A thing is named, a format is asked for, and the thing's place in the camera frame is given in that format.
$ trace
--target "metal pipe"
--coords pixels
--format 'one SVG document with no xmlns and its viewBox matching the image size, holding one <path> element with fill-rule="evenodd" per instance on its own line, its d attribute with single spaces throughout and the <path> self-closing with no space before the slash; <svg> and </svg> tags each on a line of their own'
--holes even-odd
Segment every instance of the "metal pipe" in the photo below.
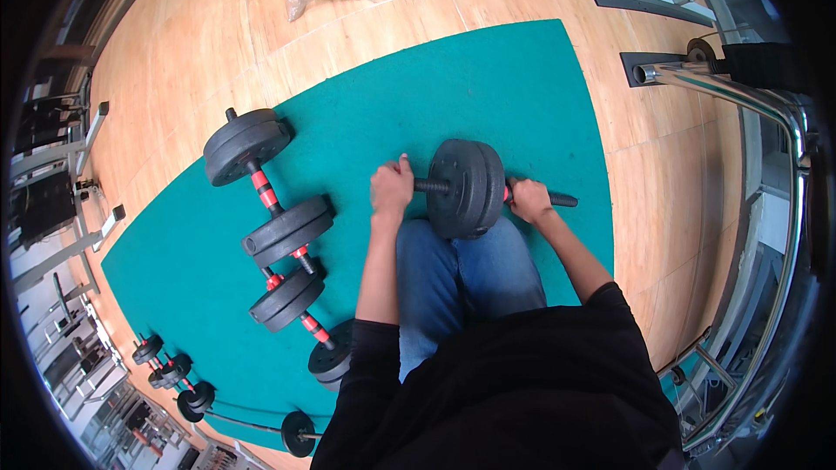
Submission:
<svg viewBox="0 0 836 470">
<path fill-rule="evenodd" d="M 717 360 L 714 359 L 714 357 L 712 357 L 711 354 L 706 352 L 705 349 L 699 345 L 696 346 L 695 350 L 697 355 L 699 355 L 699 357 L 701 357 L 702 360 L 705 361 L 705 363 L 708 366 L 710 366 L 713 371 L 716 372 L 720 379 L 722 379 L 723 382 L 726 383 L 726 386 L 729 387 L 730 391 L 733 391 L 737 388 L 737 382 L 732 379 L 732 377 L 729 375 L 728 372 L 726 372 L 726 369 L 724 369 L 720 365 L 720 363 L 717 363 Z"/>
<path fill-rule="evenodd" d="M 670 363 L 668 363 L 667 365 L 665 365 L 664 367 L 662 367 L 661 369 L 656 371 L 656 376 L 659 377 L 659 379 L 662 379 L 663 377 L 667 376 L 668 372 L 670 372 L 673 367 L 679 365 L 686 357 L 690 356 L 691 353 L 694 352 L 694 350 L 696 349 L 696 346 L 698 346 L 700 343 L 702 343 L 703 341 L 708 339 L 708 335 L 710 333 L 711 333 L 711 327 L 708 326 L 708 327 L 705 328 L 705 330 L 700 335 L 700 337 L 694 339 L 691 342 L 690 345 L 688 345 L 687 347 L 684 348 L 684 350 L 682 352 L 680 352 L 678 355 L 674 356 L 674 359 L 672 359 Z"/>
<path fill-rule="evenodd" d="M 717 408 L 717 413 L 713 415 L 711 424 L 702 432 L 695 430 L 692 435 L 685 438 L 683 450 L 686 452 L 704 443 L 717 433 L 752 383 L 763 358 L 766 356 L 769 345 L 775 337 L 784 306 L 787 304 L 789 286 L 798 259 L 805 189 L 804 177 L 809 170 L 809 162 L 805 159 L 804 128 L 798 117 L 799 111 L 790 106 L 785 99 L 755 87 L 748 87 L 724 77 L 712 75 L 709 70 L 710 64 L 708 62 L 667 62 L 637 66 L 633 68 L 633 74 L 643 84 L 669 84 L 699 91 L 730 101 L 776 121 L 779 127 L 787 133 L 792 181 L 789 188 L 790 207 L 787 247 L 784 251 L 778 290 L 763 336 L 761 336 L 758 348 L 752 356 L 752 362 L 746 374 L 737 387 L 727 395 L 729 399 Z"/>
</svg>

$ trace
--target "gym equipment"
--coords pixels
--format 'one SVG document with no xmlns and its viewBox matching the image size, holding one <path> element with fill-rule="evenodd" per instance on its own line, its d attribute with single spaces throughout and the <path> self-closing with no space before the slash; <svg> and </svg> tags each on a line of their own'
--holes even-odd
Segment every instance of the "gym equipment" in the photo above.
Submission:
<svg viewBox="0 0 836 470">
<path fill-rule="evenodd" d="M 215 402 L 215 387 L 207 381 L 198 381 L 196 385 L 189 385 L 177 395 L 177 410 L 189 423 L 197 423 Z"/>
<path fill-rule="evenodd" d="M 284 417 L 282 443 L 291 455 L 306 457 L 313 452 L 316 444 L 316 437 L 313 437 L 315 435 L 317 434 L 314 433 L 314 422 L 308 414 L 297 410 Z"/>
<path fill-rule="evenodd" d="M 238 117 L 230 107 L 226 124 L 203 147 L 206 177 L 213 186 L 221 187 L 249 174 L 271 221 L 242 240 L 244 251 L 260 269 L 291 255 L 312 275 L 316 267 L 308 256 L 308 244 L 334 224 L 324 199 L 315 196 L 285 211 L 261 169 L 287 147 L 290 138 L 276 111 L 256 109 Z"/>
<path fill-rule="evenodd" d="M 317 434 L 314 431 L 314 422 L 308 414 L 302 411 L 294 411 L 284 418 L 282 427 L 259 425 L 257 423 L 249 423 L 232 419 L 231 417 L 223 416 L 221 414 L 212 412 L 211 409 L 206 409 L 202 416 L 209 416 L 234 425 L 246 426 L 255 430 L 279 434 L 282 436 L 282 444 L 287 449 L 287 452 L 296 457 L 307 457 L 314 451 L 314 444 L 317 439 L 322 439 L 322 434 Z"/>
<path fill-rule="evenodd" d="M 271 332 L 301 319 L 319 344 L 311 353 L 308 368 L 329 390 L 339 390 L 350 362 L 350 323 L 340 324 L 344 344 L 335 343 L 328 330 L 308 314 L 308 307 L 325 288 L 316 265 L 308 256 L 308 244 L 334 225 L 322 196 L 314 196 L 284 210 L 261 165 L 272 160 L 290 142 L 290 131 L 272 109 L 256 109 L 238 117 L 226 110 L 226 124 L 215 131 L 203 148 L 206 177 L 215 187 L 250 175 L 259 198 L 270 211 L 270 221 L 241 240 L 266 278 L 266 293 L 249 309 L 256 323 Z M 297 258 L 300 269 L 287 277 L 273 272 L 270 265 L 286 256 Z"/>
<path fill-rule="evenodd" d="M 351 329 L 348 319 L 332 331 L 325 329 L 307 308 L 325 288 L 316 274 L 309 275 L 296 269 L 287 278 L 275 274 L 269 267 L 261 269 L 266 277 L 267 292 L 253 307 L 250 316 L 256 323 L 264 323 L 271 332 L 284 329 L 294 319 L 300 319 L 305 329 L 318 343 L 308 358 L 308 371 L 331 392 L 340 391 L 340 383 L 351 362 Z"/>
<path fill-rule="evenodd" d="M 340 391 L 343 376 L 351 363 L 351 331 L 354 320 L 347 319 L 330 330 L 334 349 L 319 343 L 308 357 L 308 372 L 331 392 Z"/>
<path fill-rule="evenodd" d="M 157 357 L 160 350 L 162 350 L 162 343 L 162 338 L 160 338 L 157 334 L 153 334 L 148 339 L 145 339 L 145 337 L 140 334 L 140 343 L 137 345 L 136 341 L 134 341 L 136 350 L 134 350 L 134 353 L 131 355 L 131 358 L 137 365 L 148 363 L 148 366 L 152 368 L 152 373 L 148 376 L 148 383 L 154 389 L 162 387 L 164 383 L 162 368 L 165 364 L 160 361 L 159 357 Z"/>
<path fill-rule="evenodd" d="M 430 163 L 428 178 L 415 179 L 415 192 L 426 193 L 426 210 L 433 230 L 445 239 L 476 239 L 496 224 L 502 203 L 513 194 L 502 160 L 480 141 L 442 142 Z M 549 192 L 552 205 L 577 207 L 578 199 Z"/>
</svg>

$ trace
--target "teal mat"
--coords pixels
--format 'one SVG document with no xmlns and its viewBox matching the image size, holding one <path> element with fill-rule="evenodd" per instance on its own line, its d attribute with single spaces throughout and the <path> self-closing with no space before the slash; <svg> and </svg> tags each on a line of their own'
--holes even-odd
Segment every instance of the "teal mat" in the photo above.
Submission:
<svg viewBox="0 0 836 470">
<path fill-rule="evenodd" d="M 369 177 L 407 152 L 418 175 L 446 138 L 486 141 L 508 172 L 580 199 L 559 208 L 580 239 L 613 268 L 610 190 L 589 92 L 560 20 L 469 31 L 346 71 L 276 107 L 296 131 L 264 171 L 291 207 L 328 193 L 334 226 L 310 246 L 328 271 L 310 308 L 325 326 L 352 317 L 369 239 Z M 223 112 L 217 116 L 223 118 Z M 213 188 L 198 160 L 134 220 L 102 268 L 136 332 L 156 332 L 194 360 L 192 381 L 217 388 L 213 410 L 279 426 L 301 409 L 325 429 L 336 394 L 308 374 L 314 339 L 300 324 L 277 334 L 247 309 L 264 277 L 240 240 L 268 213 L 244 179 Z M 415 194 L 412 216 L 425 209 Z M 524 223 L 549 305 L 577 305 L 548 244 Z M 297 265 L 287 258 L 274 269 Z M 282 448 L 279 436 L 211 420 L 219 433 Z"/>
</svg>

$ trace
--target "black weight plate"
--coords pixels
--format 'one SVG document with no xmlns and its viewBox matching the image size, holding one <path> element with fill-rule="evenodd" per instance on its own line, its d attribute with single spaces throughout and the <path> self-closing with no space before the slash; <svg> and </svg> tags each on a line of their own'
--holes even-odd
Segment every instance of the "black weight plate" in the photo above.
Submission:
<svg viewBox="0 0 836 470">
<path fill-rule="evenodd" d="M 717 60 L 714 53 L 714 48 L 704 39 L 690 39 L 688 40 L 688 47 L 685 49 L 685 55 L 690 62 L 704 62 L 707 60 Z"/>
<path fill-rule="evenodd" d="M 276 316 L 268 319 L 264 322 L 264 326 L 270 332 L 278 332 L 281 329 L 284 329 L 288 326 L 294 319 L 298 318 L 305 310 L 311 306 L 319 295 L 322 294 L 322 291 L 325 290 L 325 283 L 323 283 L 322 279 L 317 277 L 311 285 L 308 285 L 308 288 L 299 295 L 297 299 L 294 299 L 293 302 L 290 303 L 287 307 L 279 312 Z"/>
<path fill-rule="evenodd" d="M 451 186 L 449 193 L 426 193 L 426 212 L 435 233 L 445 239 L 470 236 L 485 208 L 482 151 L 473 141 L 446 140 L 432 157 L 428 178 Z"/>
<path fill-rule="evenodd" d="M 502 167 L 502 160 L 494 149 L 481 141 L 474 142 L 482 157 L 485 158 L 485 171 L 487 174 L 487 192 L 485 194 L 485 208 L 482 216 L 475 225 L 473 232 L 468 238 L 479 238 L 493 227 L 502 215 L 502 202 L 505 199 L 505 169 Z"/>
<path fill-rule="evenodd" d="M 143 345 L 136 347 L 131 358 L 137 365 L 142 365 L 154 359 L 154 357 L 162 350 L 162 338 L 154 334 L 145 340 Z"/>
<path fill-rule="evenodd" d="M 198 381 L 194 389 L 185 395 L 185 400 L 193 412 L 204 413 L 215 402 L 215 387 L 206 381 Z"/>
<path fill-rule="evenodd" d="M 301 204 L 294 205 L 254 230 L 241 240 L 241 246 L 248 255 L 255 255 L 275 244 L 278 240 L 286 238 L 305 225 L 310 224 L 327 211 L 328 205 L 326 205 L 325 199 L 317 194 Z"/>
<path fill-rule="evenodd" d="M 163 381 L 160 369 L 156 369 L 148 375 L 148 383 L 151 384 L 152 388 L 160 388 L 162 386 Z"/>
<path fill-rule="evenodd" d="M 334 225 L 334 219 L 328 213 L 322 214 L 313 222 L 300 228 L 295 233 L 291 233 L 287 238 L 278 241 L 270 247 L 267 247 L 260 253 L 253 255 L 253 260 L 258 265 L 258 268 L 264 269 L 276 263 L 279 259 L 284 258 L 290 253 L 294 252 L 299 247 L 303 247 L 319 236 L 322 236 L 325 231 Z"/>
<path fill-rule="evenodd" d="M 307 457 L 314 451 L 316 441 L 299 437 L 301 433 L 313 434 L 314 422 L 308 414 L 298 410 L 287 414 L 282 421 L 282 443 L 290 455 Z"/>
<path fill-rule="evenodd" d="M 349 371 L 351 362 L 351 331 L 354 320 L 343 321 L 329 330 L 331 339 L 336 343 L 333 350 L 328 350 L 322 343 L 311 351 L 308 357 L 308 372 L 321 383 L 339 381 Z"/>
<path fill-rule="evenodd" d="M 246 128 L 206 157 L 206 177 L 215 187 L 235 182 L 249 174 L 246 162 L 269 162 L 289 141 L 290 133 L 280 121 L 265 121 Z"/>
<path fill-rule="evenodd" d="M 190 390 L 184 390 L 180 394 L 177 395 L 177 410 L 180 411 L 180 415 L 183 416 L 189 423 L 198 423 L 203 419 L 203 413 L 197 413 L 192 410 L 189 406 L 189 402 L 186 396 L 193 396 L 194 392 Z"/>
<path fill-rule="evenodd" d="M 278 287 L 268 290 L 250 307 L 250 316 L 256 323 L 264 323 L 271 332 L 277 332 L 298 318 L 324 288 L 325 284 L 315 273 L 309 275 L 302 269 L 295 269 Z"/>
<path fill-rule="evenodd" d="M 172 358 L 172 363 L 162 367 L 162 378 L 166 381 L 180 381 L 188 376 L 192 370 L 192 359 L 187 354 L 178 354 Z"/>
<path fill-rule="evenodd" d="M 273 109 L 256 109 L 255 111 L 245 112 L 240 117 L 236 117 L 235 120 L 220 126 L 218 130 L 215 131 L 208 140 L 206 140 L 206 144 L 203 146 L 203 157 L 209 158 L 220 146 L 241 131 L 251 128 L 252 126 L 257 126 L 258 124 L 266 121 L 277 120 L 278 117 L 276 116 L 276 111 Z"/>
</svg>

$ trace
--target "left hand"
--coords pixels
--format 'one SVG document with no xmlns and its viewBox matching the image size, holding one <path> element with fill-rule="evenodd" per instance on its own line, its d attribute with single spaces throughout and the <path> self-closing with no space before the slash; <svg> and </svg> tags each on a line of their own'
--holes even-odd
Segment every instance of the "left hand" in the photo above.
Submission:
<svg viewBox="0 0 836 470">
<path fill-rule="evenodd" d="M 415 175 L 412 174 L 406 153 L 397 162 L 386 162 L 371 177 L 371 206 L 374 214 L 403 219 L 414 190 Z"/>
</svg>

